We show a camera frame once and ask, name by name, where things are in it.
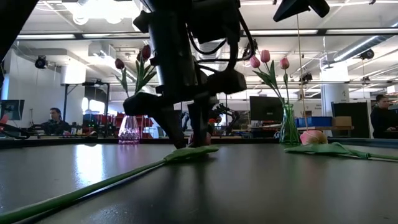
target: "pink glass vase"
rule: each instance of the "pink glass vase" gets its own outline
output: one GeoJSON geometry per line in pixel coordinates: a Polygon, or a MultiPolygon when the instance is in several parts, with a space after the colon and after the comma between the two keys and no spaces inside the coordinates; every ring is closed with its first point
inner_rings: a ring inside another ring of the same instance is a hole
{"type": "Polygon", "coordinates": [[[138,144],[140,138],[137,118],[125,115],[119,130],[119,144],[138,144]]]}

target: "desk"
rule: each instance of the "desk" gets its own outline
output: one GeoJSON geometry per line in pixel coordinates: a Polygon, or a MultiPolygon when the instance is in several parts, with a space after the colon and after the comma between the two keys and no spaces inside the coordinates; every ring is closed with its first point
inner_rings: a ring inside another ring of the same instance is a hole
{"type": "MultiPolygon", "coordinates": [[[[396,162],[286,154],[283,148],[221,145],[204,161],[154,169],[34,223],[398,223],[396,162]]],[[[350,148],[398,156],[397,149],[350,148]]],[[[80,144],[0,151],[0,176],[7,180],[0,213],[158,161],[174,149],[80,144]]]]}

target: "glass vase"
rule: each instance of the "glass vase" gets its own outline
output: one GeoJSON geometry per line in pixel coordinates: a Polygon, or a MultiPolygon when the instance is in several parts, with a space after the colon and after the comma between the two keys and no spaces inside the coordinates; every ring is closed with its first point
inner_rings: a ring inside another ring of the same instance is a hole
{"type": "Polygon", "coordinates": [[[138,144],[140,131],[135,116],[125,115],[119,130],[119,144],[138,144]]]}
{"type": "Polygon", "coordinates": [[[300,135],[294,122],[293,105],[283,105],[284,118],[280,128],[279,143],[296,145],[300,144],[300,135]]]}

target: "cardboard box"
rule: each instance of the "cardboard box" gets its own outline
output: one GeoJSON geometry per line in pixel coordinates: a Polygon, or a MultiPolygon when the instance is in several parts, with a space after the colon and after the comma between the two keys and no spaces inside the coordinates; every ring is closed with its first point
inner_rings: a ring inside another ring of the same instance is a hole
{"type": "Polygon", "coordinates": [[[332,124],[337,127],[351,127],[353,122],[350,116],[337,116],[333,118],[332,124]]]}

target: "black cable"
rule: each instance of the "black cable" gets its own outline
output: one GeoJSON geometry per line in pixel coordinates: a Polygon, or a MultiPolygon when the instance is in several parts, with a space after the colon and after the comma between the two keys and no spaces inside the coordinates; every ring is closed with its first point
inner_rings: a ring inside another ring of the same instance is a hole
{"type": "Polygon", "coordinates": [[[25,140],[30,138],[30,134],[27,131],[22,130],[21,128],[16,128],[14,126],[8,125],[8,124],[2,124],[0,123],[0,127],[4,127],[3,130],[0,130],[0,134],[3,134],[7,137],[18,139],[18,140],[25,140]],[[21,133],[25,136],[15,136],[13,134],[9,134],[8,131],[14,131],[21,133]]]}
{"type": "Polygon", "coordinates": [[[234,69],[238,61],[239,46],[238,43],[229,46],[229,62],[226,67],[227,70],[234,69]]]}
{"type": "Polygon", "coordinates": [[[215,53],[216,53],[220,48],[222,48],[222,46],[224,46],[224,44],[226,43],[226,39],[225,39],[225,40],[223,40],[220,44],[218,44],[218,46],[217,46],[215,49],[213,49],[213,50],[211,50],[211,51],[209,51],[209,52],[204,52],[204,51],[201,51],[201,50],[198,48],[198,46],[196,45],[195,40],[193,39],[193,36],[192,36],[192,33],[191,33],[189,27],[188,27],[188,29],[187,29],[187,32],[188,32],[189,40],[191,41],[191,44],[192,44],[193,48],[194,48],[197,52],[199,52],[199,53],[201,53],[201,54],[203,54],[203,55],[212,55],[212,54],[215,54],[215,53]]]}
{"type": "MultiPolygon", "coordinates": [[[[239,21],[241,22],[241,25],[243,27],[244,32],[246,33],[248,39],[249,39],[249,44],[250,44],[250,54],[247,55],[244,58],[238,58],[236,61],[240,62],[240,61],[245,61],[245,60],[249,60],[251,57],[253,57],[253,55],[256,53],[256,49],[254,47],[254,42],[253,42],[253,38],[250,34],[250,30],[248,28],[248,25],[246,24],[246,22],[243,19],[243,16],[241,14],[240,11],[238,11],[239,13],[239,21]]],[[[208,62],[229,62],[230,59],[203,59],[203,60],[199,60],[198,63],[208,63],[208,62]]]]}

